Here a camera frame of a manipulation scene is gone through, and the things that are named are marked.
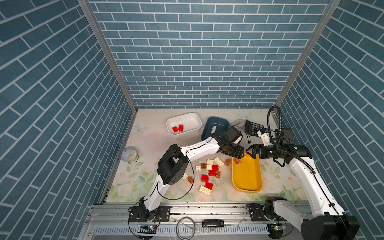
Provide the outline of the long white lego brick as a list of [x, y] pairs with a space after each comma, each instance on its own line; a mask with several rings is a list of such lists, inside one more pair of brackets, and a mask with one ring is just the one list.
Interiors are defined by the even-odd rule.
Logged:
[[217, 129], [217, 126], [213, 126], [213, 128], [211, 130], [211, 134], [214, 134], [216, 132], [216, 129]]

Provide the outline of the brown lego brick low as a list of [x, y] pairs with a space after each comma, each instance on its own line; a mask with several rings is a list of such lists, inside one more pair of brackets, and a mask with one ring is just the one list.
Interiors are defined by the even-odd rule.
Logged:
[[193, 177], [188, 177], [188, 182], [192, 185], [194, 183], [194, 178]]

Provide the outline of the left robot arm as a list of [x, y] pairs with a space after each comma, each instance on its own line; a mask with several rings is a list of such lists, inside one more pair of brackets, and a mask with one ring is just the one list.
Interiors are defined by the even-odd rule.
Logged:
[[240, 146], [242, 139], [240, 131], [230, 128], [219, 134], [211, 134], [207, 139], [190, 146], [171, 145], [158, 162], [157, 176], [151, 190], [130, 209], [133, 220], [150, 222], [155, 219], [169, 187], [181, 180], [193, 161], [216, 153], [243, 158], [245, 149]]

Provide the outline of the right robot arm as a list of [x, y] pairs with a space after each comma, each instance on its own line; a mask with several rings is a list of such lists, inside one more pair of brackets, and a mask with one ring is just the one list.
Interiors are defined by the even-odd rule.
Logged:
[[246, 153], [253, 158], [272, 159], [275, 163], [282, 159], [280, 167], [290, 167], [311, 208], [311, 214], [306, 214], [284, 197], [268, 197], [263, 208], [266, 219], [287, 221], [301, 232], [305, 240], [354, 239], [360, 224], [338, 204], [320, 176], [309, 149], [286, 138], [284, 130], [276, 129], [272, 135], [269, 129], [263, 128], [257, 135], [263, 143], [250, 146]]

